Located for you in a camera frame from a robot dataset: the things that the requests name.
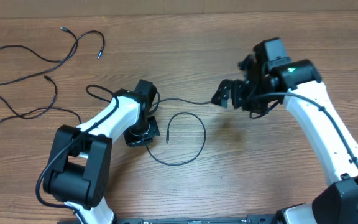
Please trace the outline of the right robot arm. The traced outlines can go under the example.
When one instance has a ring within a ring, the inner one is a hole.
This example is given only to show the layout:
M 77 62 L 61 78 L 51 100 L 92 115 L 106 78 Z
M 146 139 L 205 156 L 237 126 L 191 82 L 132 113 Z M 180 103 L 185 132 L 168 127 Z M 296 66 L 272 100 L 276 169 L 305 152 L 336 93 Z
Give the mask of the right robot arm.
M 265 223 L 358 223 L 358 143 L 313 63 L 293 61 L 275 37 L 257 44 L 238 67 L 244 79 L 223 80 L 212 103 L 232 104 L 254 119 L 283 105 L 304 132 L 327 184 L 312 202 L 280 209 Z

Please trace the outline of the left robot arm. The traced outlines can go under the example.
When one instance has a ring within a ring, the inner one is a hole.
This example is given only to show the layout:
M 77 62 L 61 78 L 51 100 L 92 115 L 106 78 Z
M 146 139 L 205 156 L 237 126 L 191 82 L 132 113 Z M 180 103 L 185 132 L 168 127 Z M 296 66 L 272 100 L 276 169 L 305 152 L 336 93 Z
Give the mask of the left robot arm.
M 36 196 L 44 190 L 58 208 L 76 215 L 75 223 L 114 223 L 104 193 L 109 183 L 112 145 L 124 136 L 130 147 L 151 143 L 160 131 L 149 109 L 157 94 L 152 82 L 139 80 L 135 90 L 120 89 L 109 105 L 91 120 L 58 128 Z

